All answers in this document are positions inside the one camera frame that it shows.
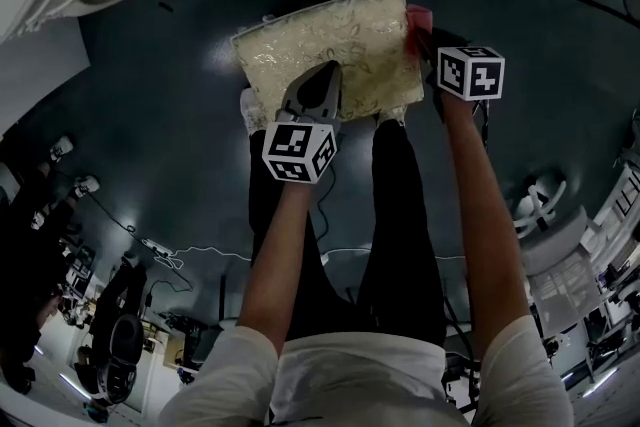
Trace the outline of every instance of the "chair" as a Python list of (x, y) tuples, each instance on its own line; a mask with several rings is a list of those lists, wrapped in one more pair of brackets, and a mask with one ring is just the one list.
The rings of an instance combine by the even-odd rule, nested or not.
[(580, 206), (521, 245), (545, 338), (580, 321), (602, 301), (589, 253), (580, 245), (587, 225), (587, 213)]
[(98, 369), (98, 389), (101, 398), (111, 404), (127, 400), (136, 382), (136, 365), (142, 356), (144, 333), (135, 315), (123, 315), (111, 333), (109, 356)]

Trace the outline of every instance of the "dark blue floor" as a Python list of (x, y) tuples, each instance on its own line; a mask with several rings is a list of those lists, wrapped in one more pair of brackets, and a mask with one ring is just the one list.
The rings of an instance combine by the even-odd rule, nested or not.
[[(229, 38), (239, 27), (325, 0), (127, 0), (81, 19), (91, 67), (38, 104), (7, 139), (35, 161), (61, 132), (77, 150), (61, 164), (68, 174), (95, 173), (96, 197), (140, 237), (171, 248), (214, 245), (250, 256), (247, 220), (248, 141), (238, 110), (245, 78)], [(622, 9), (622, 0), (598, 0)], [(571, 0), (408, 0), (434, 11), (436, 26), (506, 57), (504, 97), (492, 103), (490, 156), (508, 199), (526, 176), (561, 170), (566, 211), (584, 204), (595, 215), (619, 173), (612, 168), (631, 113), (640, 31)], [(370, 119), (343, 127), (335, 160), (337, 184), (326, 200), (330, 232), (321, 250), (370, 244), (373, 202)], [(435, 251), (463, 254), (457, 195), (442, 125), (429, 100), (409, 109), (407, 130), (424, 182)], [(328, 183), (318, 186), (322, 195)], [(145, 258), (129, 234), (90, 200), (79, 206), (86, 242), (106, 279), (127, 249)], [(321, 219), (317, 230), (321, 231)], [(335, 286), (358, 286), (366, 255), (341, 253), (326, 269)], [(217, 319), (218, 282), (229, 275), (229, 300), (248, 265), (214, 252), (184, 256), (193, 293), (154, 291), (152, 310), (179, 309)], [(461, 260), (440, 262), (447, 290), (462, 297)], [(157, 265), (150, 279), (176, 276)], [(227, 315), (237, 313), (230, 306)]]

